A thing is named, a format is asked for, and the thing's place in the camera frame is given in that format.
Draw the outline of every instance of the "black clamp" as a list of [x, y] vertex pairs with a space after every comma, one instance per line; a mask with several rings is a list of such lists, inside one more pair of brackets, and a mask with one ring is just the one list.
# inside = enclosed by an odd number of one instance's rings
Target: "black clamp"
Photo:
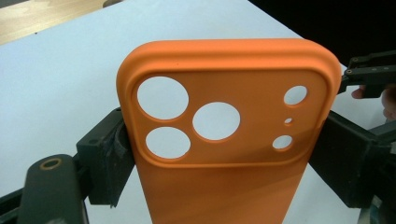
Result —
[[[354, 57], [342, 77], [347, 86], [365, 86], [362, 98], [377, 98], [396, 83], [396, 50]], [[348, 207], [368, 208], [374, 196], [396, 215], [396, 121], [372, 130], [330, 112], [314, 152], [311, 166]]]
[[338, 93], [347, 86], [364, 85], [363, 98], [377, 98], [392, 83], [396, 83], [396, 50], [352, 58]]

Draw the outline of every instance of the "small circular hole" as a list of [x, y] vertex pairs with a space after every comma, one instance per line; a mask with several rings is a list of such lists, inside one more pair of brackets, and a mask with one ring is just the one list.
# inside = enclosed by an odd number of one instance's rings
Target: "small circular hole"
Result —
[[49, 160], [46, 160], [40, 164], [40, 169], [41, 170], [52, 170], [52, 169], [55, 169], [56, 167], [60, 166], [61, 163], [62, 163], [62, 160], [59, 158], [49, 159]]
[[97, 139], [91, 139], [88, 143], [89, 143], [89, 144], [95, 144], [95, 143], [97, 143], [97, 142], [98, 142]]
[[277, 150], [286, 149], [291, 145], [292, 137], [289, 135], [282, 135], [276, 138], [273, 142], [273, 148]]
[[285, 119], [285, 124], [291, 124], [293, 122], [292, 118]]

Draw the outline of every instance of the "white surface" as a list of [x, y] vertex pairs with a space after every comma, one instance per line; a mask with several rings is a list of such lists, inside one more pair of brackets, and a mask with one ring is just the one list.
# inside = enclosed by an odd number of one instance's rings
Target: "white surface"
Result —
[[[117, 70], [137, 46], [160, 39], [296, 36], [243, 0], [133, 0], [0, 46], [0, 195], [21, 188], [34, 162], [76, 153], [76, 142], [119, 106]], [[378, 100], [344, 93], [333, 109], [363, 128], [384, 121]], [[137, 172], [117, 208], [88, 205], [88, 212], [91, 223], [150, 223]], [[284, 223], [356, 223], [358, 214], [308, 167]]]

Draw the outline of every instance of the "phone case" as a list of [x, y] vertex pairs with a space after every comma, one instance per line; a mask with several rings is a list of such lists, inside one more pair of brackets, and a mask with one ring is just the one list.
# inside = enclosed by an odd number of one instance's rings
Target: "phone case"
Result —
[[340, 71], [329, 51], [304, 39], [135, 49], [117, 91], [152, 222], [281, 223]]

